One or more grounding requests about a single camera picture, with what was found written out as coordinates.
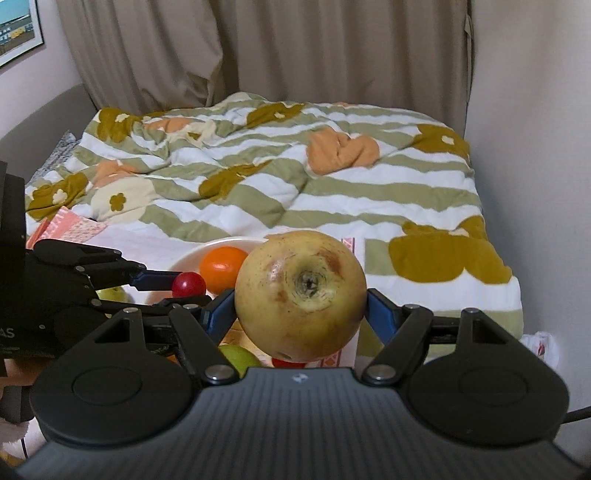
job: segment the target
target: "red cherry tomato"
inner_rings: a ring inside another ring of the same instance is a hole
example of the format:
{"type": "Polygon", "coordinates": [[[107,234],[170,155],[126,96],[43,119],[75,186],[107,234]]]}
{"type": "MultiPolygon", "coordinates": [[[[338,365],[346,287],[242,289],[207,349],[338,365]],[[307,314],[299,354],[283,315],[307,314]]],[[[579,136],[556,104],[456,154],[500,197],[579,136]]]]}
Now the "red cherry tomato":
{"type": "Polygon", "coordinates": [[[205,280],[196,272],[179,273],[173,281],[172,292],[174,298],[205,295],[206,291],[205,280]]]}
{"type": "Polygon", "coordinates": [[[306,364],[286,362],[278,358],[271,358],[271,363],[275,368],[304,368],[306,366],[306,364]]]}

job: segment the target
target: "bolt head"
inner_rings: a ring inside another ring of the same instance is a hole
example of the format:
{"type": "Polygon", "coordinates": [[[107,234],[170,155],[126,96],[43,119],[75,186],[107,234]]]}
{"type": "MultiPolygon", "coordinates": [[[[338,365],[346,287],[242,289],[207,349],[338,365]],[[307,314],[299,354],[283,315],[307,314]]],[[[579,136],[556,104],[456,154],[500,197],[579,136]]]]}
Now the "bolt head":
{"type": "Polygon", "coordinates": [[[378,364],[372,365],[366,370],[367,375],[376,381],[392,380],[396,377],[396,370],[390,365],[378,364]]]}
{"type": "Polygon", "coordinates": [[[229,365],[210,365],[205,369],[205,376],[210,380],[228,380],[233,374],[234,369],[229,365]]]}

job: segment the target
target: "poster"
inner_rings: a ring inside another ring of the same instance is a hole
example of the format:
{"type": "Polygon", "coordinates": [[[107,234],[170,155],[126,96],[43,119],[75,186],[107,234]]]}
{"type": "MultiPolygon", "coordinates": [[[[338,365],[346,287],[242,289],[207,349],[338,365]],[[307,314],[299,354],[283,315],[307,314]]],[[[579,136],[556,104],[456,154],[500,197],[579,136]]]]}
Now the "poster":
{"type": "Polygon", "coordinates": [[[42,44],[37,0],[0,0],[0,68],[42,44]]]}

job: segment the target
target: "apple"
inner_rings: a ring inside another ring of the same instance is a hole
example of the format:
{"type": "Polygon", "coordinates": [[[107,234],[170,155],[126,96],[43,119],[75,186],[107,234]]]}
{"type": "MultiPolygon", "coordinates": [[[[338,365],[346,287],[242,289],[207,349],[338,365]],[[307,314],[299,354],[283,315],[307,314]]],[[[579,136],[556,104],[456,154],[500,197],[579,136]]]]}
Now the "apple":
{"type": "Polygon", "coordinates": [[[226,343],[218,347],[223,355],[228,359],[232,366],[244,377],[249,367],[261,367],[261,361],[256,355],[240,345],[226,343]]]}
{"type": "Polygon", "coordinates": [[[358,260],[316,231],[269,236],[236,279],[236,314],[247,337],[272,358],[293,363],[343,348],[359,329],[366,302],[358,260]]]}
{"type": "Polygon", "coordinates": [[[121,301],[123,303],[128,301],[127,293],[123,287],[104,288],[103,290],[97,290],[96,294],[101,300],[121,301]]]}

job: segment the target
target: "curtain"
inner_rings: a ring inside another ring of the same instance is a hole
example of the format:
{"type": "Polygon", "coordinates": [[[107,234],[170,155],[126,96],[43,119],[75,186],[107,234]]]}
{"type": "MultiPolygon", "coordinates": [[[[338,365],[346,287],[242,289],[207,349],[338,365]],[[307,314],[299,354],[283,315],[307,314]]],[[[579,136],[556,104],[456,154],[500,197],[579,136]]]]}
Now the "curtain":
{"type": "Polygon", "coordinates": [[[57,0],[98,107],[143,114],[237,91],[405,108],[463,133],[469,0],[57,0]]]}

